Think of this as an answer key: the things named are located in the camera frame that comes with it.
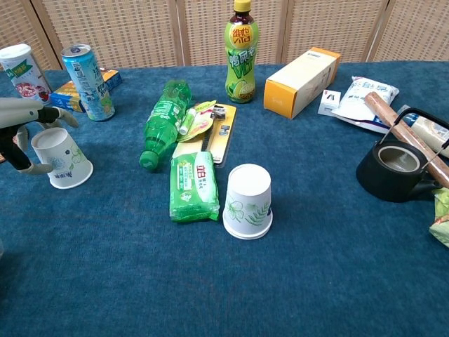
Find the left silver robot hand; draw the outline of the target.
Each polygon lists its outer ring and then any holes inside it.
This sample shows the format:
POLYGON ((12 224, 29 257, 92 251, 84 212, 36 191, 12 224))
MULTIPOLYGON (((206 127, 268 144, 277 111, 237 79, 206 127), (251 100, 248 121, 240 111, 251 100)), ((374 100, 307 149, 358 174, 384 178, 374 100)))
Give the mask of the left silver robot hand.
POLYGON ((44 105, 37 100, 26 98, 1 99, 1 156, 17 171, 30 175, 50 173, 50 164, 33 164, 24 153, 27 149, 27 129, 31 121, 41 124, 44 129, 60 127, 60 121, 71 127, 79 123, 68 110, 44 105))

